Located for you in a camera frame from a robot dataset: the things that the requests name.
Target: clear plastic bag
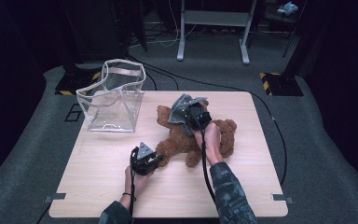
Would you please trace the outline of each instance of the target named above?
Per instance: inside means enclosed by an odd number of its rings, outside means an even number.
[[[134,133],[145,79],[141,63],[121,59],[105,62],[101,80],[76,91],[89,131]]]

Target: hand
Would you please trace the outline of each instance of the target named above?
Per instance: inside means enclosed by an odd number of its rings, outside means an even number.
[[[199,147],[202,148],[201,131],[194,132]],[[222,154],[220,154],[220,129],[215,123],[209,123],[205,129],[205,146],[206,159],[209,164],[214,165],[217,162],[223,161]]]
[[[147,175],[135,174],[135,177],[133,180],[133,185],[135,186],[135,193],[134,193],[135,198],[138,197],[144,191],[146,184],[147,184],[147,180],[153,173],[154,173],[154,171],[150,172]],[[127,169],[125,171],[125,175],[126,175],[126,181],[125,181],[124,192],[131,194],[131,168],[130,168],[130,166],[127,167]],[[131,196],[124,194],[120,199],[120,203],[123,204],[123,206],[125,208],[127,208],[127,210],[128,210],[130,208]]]

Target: forearm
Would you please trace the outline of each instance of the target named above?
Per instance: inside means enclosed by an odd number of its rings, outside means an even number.
[[[128,224],[132,217],[126,206],[126,197],[122,197],[120,202],[114,201],[101,213],[99,224]]]
[[[221,161],[211,167],[215,203],[222,224],[257,223],[245,192],[228,165]]]

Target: teddy bear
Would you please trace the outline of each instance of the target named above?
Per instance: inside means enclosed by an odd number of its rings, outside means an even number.
[[[181,124],[169,122],[169,116],[171,114],[169,107],[159,105],[157,112],[157,123],[169,129],[169,137],[160,141],[156,147],[156,152],[163,156],[163,160],[158,166],[166,166],[170,158],[178,153],[187,153],[186,166],[195,167],[201,160],[202,152],[194,135],[189,136],[184,133]],[[232,119],[217,119],[211,122],[220,128],[220,153],[223,158],[231,156],[234,152],[234,133],[237,130],[237,124]]]

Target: yellow and black tape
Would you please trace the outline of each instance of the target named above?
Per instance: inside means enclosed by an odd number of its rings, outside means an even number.
[[[89,85],[96,83],[100,76],[101,76],[101,72],[94,74]],[[55,94],[56,95],[76,95],[76,90],[55,91]]]
[[[263,88],[266,95],[272,95],[271,87],[267,81],[267,75],[280,76],[279,73],[260,73],[261,81],[263,82]]]

